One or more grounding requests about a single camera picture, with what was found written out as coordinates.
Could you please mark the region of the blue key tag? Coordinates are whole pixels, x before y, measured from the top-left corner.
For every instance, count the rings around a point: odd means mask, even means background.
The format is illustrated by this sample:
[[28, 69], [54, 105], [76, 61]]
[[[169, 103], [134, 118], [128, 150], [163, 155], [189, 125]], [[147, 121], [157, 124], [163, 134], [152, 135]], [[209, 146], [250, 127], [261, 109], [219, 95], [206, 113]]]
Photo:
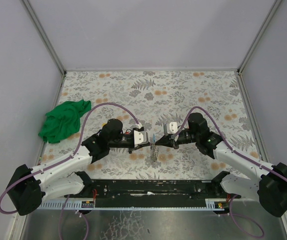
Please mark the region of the blue key tag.
[[154, 145], [156, 143], [156, 135], [153, 133], [152, 137], [151, 137], [151, 142], [152, 145]]

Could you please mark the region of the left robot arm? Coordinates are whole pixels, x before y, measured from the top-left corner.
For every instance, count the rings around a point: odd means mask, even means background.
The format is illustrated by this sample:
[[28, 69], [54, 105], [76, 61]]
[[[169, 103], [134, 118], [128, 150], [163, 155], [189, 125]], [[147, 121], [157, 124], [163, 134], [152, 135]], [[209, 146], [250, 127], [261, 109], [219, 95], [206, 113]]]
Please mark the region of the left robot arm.
[[42, 203], [65, 195], [77, 195], [92, 183], [80, 169], [106, 157], [111, 148], [132, 151], [149, 146], [148, 132], [140, 124], [123, 132], [118, 119], [110, 119], [97, 133], [82, 141], [77, 149], [49, 163], [16, 168], [7, 187], [15, 212], [25, 216]]

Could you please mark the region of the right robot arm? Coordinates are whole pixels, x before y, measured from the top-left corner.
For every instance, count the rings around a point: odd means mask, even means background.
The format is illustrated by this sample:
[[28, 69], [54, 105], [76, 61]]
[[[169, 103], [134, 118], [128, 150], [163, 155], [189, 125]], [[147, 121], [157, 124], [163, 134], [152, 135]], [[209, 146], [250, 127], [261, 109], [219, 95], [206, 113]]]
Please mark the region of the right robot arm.
[[221, 135], [210, 131], [207, 120], [201, 113], [191, 113], [188, 127], [181, 128], [176, 122], [164, 125], [164, 136], [155, 144], [173, 149], [194, 143], [200, 153], [226, 163], [245, 177], [224, 174], [219, 181], [228, 194], [237, 194], [257, 201], [274, 217], [287, 211], [287, 166], [273, 165], [246, 153], [237, 152]]

